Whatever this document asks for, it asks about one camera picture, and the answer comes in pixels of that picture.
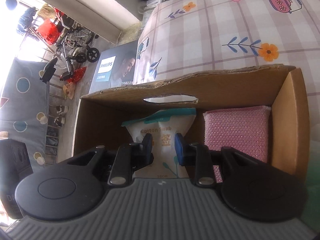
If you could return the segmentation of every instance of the white logo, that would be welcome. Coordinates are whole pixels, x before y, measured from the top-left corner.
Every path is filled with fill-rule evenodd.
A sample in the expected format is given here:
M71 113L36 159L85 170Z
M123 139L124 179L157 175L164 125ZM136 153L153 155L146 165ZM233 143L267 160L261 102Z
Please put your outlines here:
M160 186L163 186L164 184L166 184L166 182L163 180L163 181L161 181L161 182L158 182L158 184L159 184Z
M100 64L100 67L99 67L99 70L98 70L98 74L99 73L109 72L113 67L113 63L115 61L115 58L116 58L116 56L108 57L108 58L103 59L101 61L101 64Z

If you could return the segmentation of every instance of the cardboard box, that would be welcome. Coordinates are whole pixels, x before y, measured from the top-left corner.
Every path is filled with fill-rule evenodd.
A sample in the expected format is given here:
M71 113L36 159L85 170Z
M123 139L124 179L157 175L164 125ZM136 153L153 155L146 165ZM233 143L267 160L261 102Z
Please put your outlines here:
M197 100L151 103L145 98L189 95ZM302 72L283 65L205 71L142 85L103 90L81 98L74 133L74 155L97 145L117 149L132 142L123 121L157 110L196 107L197 117L185 136L204 142L203 113L221 108L272 106L269 163L305 179L309 156L308 101Z

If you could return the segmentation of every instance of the red plastic bag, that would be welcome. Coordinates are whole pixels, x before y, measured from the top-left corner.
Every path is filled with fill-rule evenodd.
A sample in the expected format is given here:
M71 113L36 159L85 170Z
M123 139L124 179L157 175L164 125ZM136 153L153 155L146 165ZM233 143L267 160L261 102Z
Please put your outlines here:
M37 33L39 33L42 38L44 38L45 42L48 45L54 44L59 38L60 32L58 31L56 25L50 19L47 19L42 23L38 29Z
M67 79L68 83L77 83L80 79L82 79L85 70L87 69L87 67L82 67L82 68L78 68L73 72L73 76L72 78Z

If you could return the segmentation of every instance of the teal package top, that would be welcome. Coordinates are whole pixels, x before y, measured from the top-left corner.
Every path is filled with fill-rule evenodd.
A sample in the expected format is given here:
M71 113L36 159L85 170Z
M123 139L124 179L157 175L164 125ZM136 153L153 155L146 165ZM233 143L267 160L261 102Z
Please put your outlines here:
M133 124L135 122L140 122L143 120L144 120L144 123L146 124L154 123L154 122L167 122L170 120L170 117L174 115L196 115L196 109L195 108L172 108L167 110L160 110L145 118L125 121L121 124L121 126L128 126L130 124Z

